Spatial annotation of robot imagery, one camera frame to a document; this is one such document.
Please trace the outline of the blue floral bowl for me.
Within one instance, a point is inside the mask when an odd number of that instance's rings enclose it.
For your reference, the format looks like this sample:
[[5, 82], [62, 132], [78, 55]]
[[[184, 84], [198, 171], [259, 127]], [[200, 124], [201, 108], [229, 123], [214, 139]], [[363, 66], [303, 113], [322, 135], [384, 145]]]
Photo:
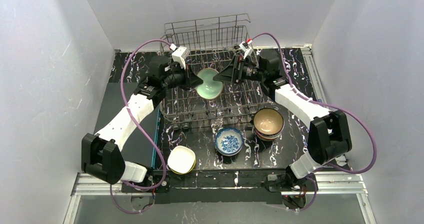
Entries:
[[239, 129], [227, 127], [221, 129], [215, 138], [215, 149], [223, 156], [238, 154], [244, 146], [244, 138]]

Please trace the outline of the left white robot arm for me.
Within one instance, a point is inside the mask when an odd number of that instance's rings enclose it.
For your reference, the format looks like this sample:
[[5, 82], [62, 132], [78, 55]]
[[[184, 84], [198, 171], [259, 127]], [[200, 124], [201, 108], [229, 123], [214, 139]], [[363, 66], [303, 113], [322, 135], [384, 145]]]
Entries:
[[102, 129], [81, 140], [81, 169], [109, 184], [142, 183], [147, 167], [125, 161], [122, 150], [133, 131], [165, 98], [167, 90], [195, 88], [203, 83], [186, 63], [185, 55], [155, 56], [124, 107]]

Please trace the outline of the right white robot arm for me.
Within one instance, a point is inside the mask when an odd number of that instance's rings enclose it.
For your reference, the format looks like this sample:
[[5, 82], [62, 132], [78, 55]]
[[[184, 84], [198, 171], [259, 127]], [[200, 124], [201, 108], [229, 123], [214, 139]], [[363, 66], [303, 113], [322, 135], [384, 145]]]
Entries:
[[275, 50], [262, 50], [254, 64], [236, 54], [229, 65], [213, 77], [219, 82], [255, 81], [267, 97], [285, 107], [308, 128], [307, 151], [285, 169], [288, 181], [306, 178], [318, 168], [352, 149], [346, 114], [313, 103], [282, 76], [283, 66]]

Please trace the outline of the green celadon bowl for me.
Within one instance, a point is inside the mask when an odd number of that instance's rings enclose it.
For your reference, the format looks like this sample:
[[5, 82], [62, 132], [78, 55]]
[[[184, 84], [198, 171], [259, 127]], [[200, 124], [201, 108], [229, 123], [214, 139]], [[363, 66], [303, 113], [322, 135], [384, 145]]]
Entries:
[[216, 74], [218, 74], [218, 71], [212, 68], [204, 68], [198, 72], [197, 76], [203, 79], [203, 84], [197, 86], [195, 90], [201, 98], [213, 100], [221, 94], [223, 83], [213, 80]]

